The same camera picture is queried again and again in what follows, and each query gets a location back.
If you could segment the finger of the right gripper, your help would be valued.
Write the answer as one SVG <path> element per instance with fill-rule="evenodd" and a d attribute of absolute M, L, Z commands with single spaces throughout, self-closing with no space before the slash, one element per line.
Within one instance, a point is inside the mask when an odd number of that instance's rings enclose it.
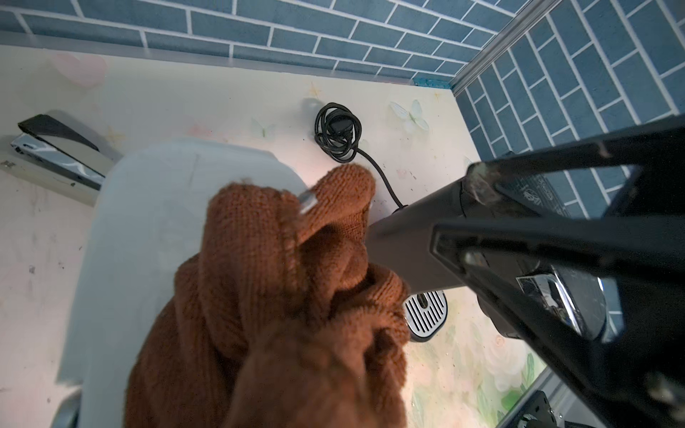
<path fill-rule="evenodd" d="M 660 119 L 574 143 L 476 162 L 464 186 L 476 201 L 501 200 L 496 185 L 512 178 L 572 169 L 633 166 L 619 206 L 684 205 L 684 118 Z"/>
<path fill-rule="evenodd" d="M 683 426 L 683 217 L 455 220 L 431 252 L 607 426 Z"/>

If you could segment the black coffee machine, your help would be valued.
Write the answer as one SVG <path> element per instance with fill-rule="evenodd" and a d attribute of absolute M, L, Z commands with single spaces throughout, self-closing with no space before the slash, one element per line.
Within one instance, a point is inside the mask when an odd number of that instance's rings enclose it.
<path fill-rule="evenodd" d="M 429 340 L 440 326 L 432 318 L 438 293 L 462 286 L 476 292 L 501 335 L 519 338 L 526 325 L 506 319 L 488 294 L 492 285 L 520 292 L 586 340 L 621 337 L 615 280 L 600 276 L 577 249 L 563 249 L 559 236 L 577 221 L 549 181 L 558 172 L 501 182 L 501 200 L 492 205 L 476 201 L 460 178 L 370 228 L 369 258 L 410 286 L 406 313 L 416 341 Z"/>

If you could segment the brown cloth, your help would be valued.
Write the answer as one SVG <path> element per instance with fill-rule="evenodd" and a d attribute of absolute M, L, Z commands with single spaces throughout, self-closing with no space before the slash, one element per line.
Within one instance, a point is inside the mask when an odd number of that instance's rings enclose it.
<path fill-rule="evenodd" d="M 367 257 L 376 181 L 348 164 L 292 193 L 233 183 L 130 373 L 127 427 L 403 427 L 401 278 Z"/>

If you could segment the white coffee machine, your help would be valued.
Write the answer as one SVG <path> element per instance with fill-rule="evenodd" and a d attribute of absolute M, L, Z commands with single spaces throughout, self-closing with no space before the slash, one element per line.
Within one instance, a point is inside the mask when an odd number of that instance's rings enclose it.
<path fill-rule="evenodd" d="M 200 249 L 210 199 L 233 182 L 293 194 L 306 188 L 273 153 L 198 138 L 127 154 L 106 175 L 57 375 L 72 393 L 53 426 L 122 426 L 144 339 L 174 292 L 178 267 Z"/>

